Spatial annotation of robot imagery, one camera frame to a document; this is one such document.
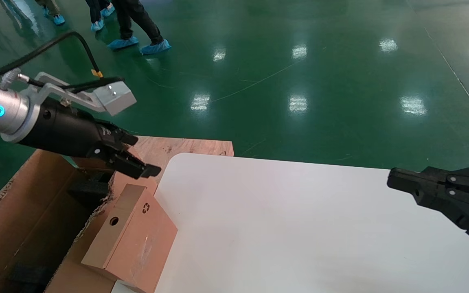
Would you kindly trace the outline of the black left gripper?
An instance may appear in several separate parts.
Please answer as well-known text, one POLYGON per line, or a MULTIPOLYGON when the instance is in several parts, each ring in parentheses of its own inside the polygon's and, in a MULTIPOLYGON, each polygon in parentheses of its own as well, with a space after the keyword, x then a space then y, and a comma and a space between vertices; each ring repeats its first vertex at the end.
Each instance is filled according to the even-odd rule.
POLYGON ((127 148, 118 148, 118 143, 137 142, 137 136, 111 122, 47 98, 34 126, 18 143, 70 157, 96 157, 109 169, 134 179, 158 176, 161 167, 141 161, 127 148))

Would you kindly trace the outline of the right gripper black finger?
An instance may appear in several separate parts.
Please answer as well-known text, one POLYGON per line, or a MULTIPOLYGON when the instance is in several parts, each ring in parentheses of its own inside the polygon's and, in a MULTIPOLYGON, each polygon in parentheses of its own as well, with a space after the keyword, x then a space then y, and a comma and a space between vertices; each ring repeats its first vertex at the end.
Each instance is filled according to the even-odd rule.
POLYGON ((469 202, 458 198, 464 193, 454 188, 418 187, 412 191, 417 205, 440 212, 469 236, 469 202))
POLYGON ((413 192, 420 188, 454 188, 469 190, 469 167, 449 171, 435 167, 426 167, 422 171, 393 168, 389 172, 387 186, 399 191, 413 192))

